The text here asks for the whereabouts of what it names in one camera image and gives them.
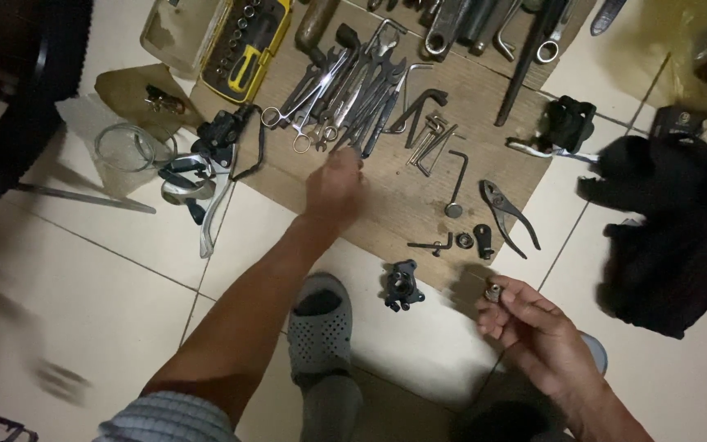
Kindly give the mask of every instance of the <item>gray slipper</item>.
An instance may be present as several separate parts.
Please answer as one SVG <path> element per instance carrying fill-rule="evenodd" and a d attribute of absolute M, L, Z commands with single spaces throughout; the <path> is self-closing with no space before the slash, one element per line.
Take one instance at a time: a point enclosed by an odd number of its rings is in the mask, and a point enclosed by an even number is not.
<path fill-rule="evenodd" d="M 324 293 L 338 298 L 333 310 L 319 315 L 299 315 L 306 310 L 302 301 Z M 351 359 L 350 338 L 353 327 L 348 292 L 336 277 L 316 273 L 305 280 L 288 320 L 290 377 L 296 382 L 302 374 L 348 370 Z"/>

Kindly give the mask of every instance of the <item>hand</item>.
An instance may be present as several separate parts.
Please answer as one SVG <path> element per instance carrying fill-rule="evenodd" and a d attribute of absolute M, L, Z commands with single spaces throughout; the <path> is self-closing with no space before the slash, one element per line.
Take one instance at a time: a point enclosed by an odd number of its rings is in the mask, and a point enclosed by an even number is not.
<path fill-rule="evenodd" d="M 307 178 L 303 216 L 340 235 L 359 218 L 367 198 L 367 181 L 359 155 L 351 148 L 329 154 L 326 163 Z"/>
<path fill-rule="evenodd" d="M 508 357 L 556 403 L 608 389 L 580 332 L 561 309 L 525 282 L 490 278 L 504 288 L 499 304 L 480 299 L 478 329 L 497 339 Z"/>

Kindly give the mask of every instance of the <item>cardboard sheet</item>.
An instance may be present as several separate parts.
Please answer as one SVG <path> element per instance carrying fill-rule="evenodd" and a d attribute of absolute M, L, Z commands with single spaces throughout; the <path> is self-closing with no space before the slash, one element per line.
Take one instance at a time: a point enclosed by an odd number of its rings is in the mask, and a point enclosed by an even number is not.
<path fill-rule="evenodd" d="M 295 4 L 291 29 L 272 61 L 255 100 L 262 108 L 280 107 L 309 63 L 292 41 L 305 8 Z M 321 41 L 320 48 L 324 52 L 334 44 L 334 31 L 343 21 L 358 32 L 360 40 L 366 42 L 380 19 L 355 5 L 341 3 Z M 401 35 L 392 61 L 397 62 L 405 56 L 408 64 L 420 62 L 417 54 L 419 44 L 418 36 L 410 32 Z M 406 243 L 446 243 L 449 231 L 454 234 L 463 231 L 471 233 L 475 225 L 484 223 L 493 228 L 493 248 L 497 251 L 503 245 L 493 216 L 479 195 L 478 181 L 487 178 L 495 182 L 509 201 L 523 208 L 550 164 L 548 159 L 527 156 L 504 146 L 506 137 L 529 138 L 534 134 L 547 102 L 545 97 L 523 87 L 507 124 L 504 127 L 493 125 L 508 81 L 506 76 L 493 69 L 456 54 L 450 54 L 432 70 L 412 72 L 408 84 L 410 98 L 429 87 L 447 91 L 447 106 L 439 108 L 428 100 L 423 113 L 426 115 L 439 109 L 450 124 L 459 125 L 457 132 L 467 138 L 466 141 L 452 138 L 447 145 L 448 149 L 458 150 L 470 157 L 457 197 L 457 202 L 464 208 L 464 215 L 450 219 L 443 213 L 462 165 L 458 156 L 442 154 L 433 175 L 426 178 L 415 167 L 405 165 L 411 153 L 404 148 L 405 134 L 382 135 L 373 155 L 365 161 L 364 171 L 372 188 L 371 206 L 344 237 L 388 263 L 415 259 L 419 265 L 417 277 L 437 289 L 449 287 L 462 279 L 466 272 L 485 276 L 484 266 L 490 261 L 479 259 L 475 247 L 463 250 L 454 246 L 451 250 L 441 251 L 440 257 L 434 257 L 430 250 L 409 248 Z M 211 120 L 221 108 L 229 111 L 236 108 L 203 85 L 196 86 L 191 100 L 207 120 Z M 392 113 L 392 120 L 401 114 L 401 103 L 402 100 Z M 237 170 L 243 170 L 255 162 L 257 130 L 256 122 L 251 121 L 242 139 Z M 304 181 L 324 161 L 326 154 L 314 149 L 301 155 L 295 153 L 291 148 L 295 136 L 296 132 L 290 128 L 268 131 L 265 164 L 259 173 L 244 182 L 291 211 L 302 212 L 305 204 Z M 515 220 L 508 218 L 508 226 L 511 227 Z M 541 223 L 541 219 L 530 221 Z M 518 246 L 526 249 L 533 247 L 531 244 Z"/>

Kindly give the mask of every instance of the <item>black cloth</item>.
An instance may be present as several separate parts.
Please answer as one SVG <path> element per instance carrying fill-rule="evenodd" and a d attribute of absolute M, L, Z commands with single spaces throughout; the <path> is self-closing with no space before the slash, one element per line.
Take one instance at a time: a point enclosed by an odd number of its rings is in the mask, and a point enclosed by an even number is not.
<path fill-rule="evenodd" d="M 581 178 L 597 205 L 638 212 L 642 225 L 608 225 L 610 260 L 599 305 L 637 327 L 683 338 L 707 310 L 707 145 L 696 138 L 619 138 Z"/>

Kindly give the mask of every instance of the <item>tile floor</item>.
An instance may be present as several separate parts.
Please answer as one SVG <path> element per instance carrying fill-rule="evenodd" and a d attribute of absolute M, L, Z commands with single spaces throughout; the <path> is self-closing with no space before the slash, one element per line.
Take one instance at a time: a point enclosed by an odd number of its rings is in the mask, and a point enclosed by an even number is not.
<path fill-rule="evenodd" d="M 151 5 L 97 1 L 82 94 L 93 90 L 101 72 L 154 62 L 138 45 L 140 29 L 131 26 L 143 22 Z M 605 35 L 581 32 L 543 88 L 598 106 L 584 152 L 650 127 L 654 109 L 621 92 L 600 50 L 615 33 L 628 32 L 627 19 L 638 13 L 639 1 L 630 2 Z M 661 65 L 631 80 L 638 96 L 650 96 Z M 0 103 L 0 115 L 4 109 Z M 72 133 L 55 141 L 26 180 L 95 194 L 99 180 L 81 141 Z M 190 142 L 185 135 L 182 146 Z M 601 231 L 628 214 L 575 194 L 577 176 L 590 175 L 582 163 L 554 159 L 523 211 L 542 250 L 523 260 L 506 248 L 492 268 L 540 288 L 604 343 L 608 379 L 657 440 L 707 440 L 707 313 L 675 341 L 597 308 L 594 287 L 608 252 Z M 157 186 L 150 183 L 132 198 L 157 207 L 158 216 L 23 194 L 0 201 L 0 415 L 27 424 L 43 440 L 91 439 L 95 425 L 137 395 L 295 216 L 238 184 L 217 223 L 217 252 L 204 260 L 186 214 L 162 203 Z M 518 244 L 529 241 L 520 225 L 511 235 Z M 367 403 L 355 439 L 444 440 L 452 412 L 466 404 L 498 357 L 470 320 L 483 283 L 460 281 L 442 293 L 423 286 L 427 300 L 395 315 L 377 299 L 383 265 L 342 240 L 316 265 L 338 275 L 353 297 L 355 376 Z M 299 437 L 301 396 L 288 377 L 286 347 L 281 336 L 237 430 L 243 440 Z M 79 376 L 71 395 L 60 397 L 46 382 L 54 367 Z"/>

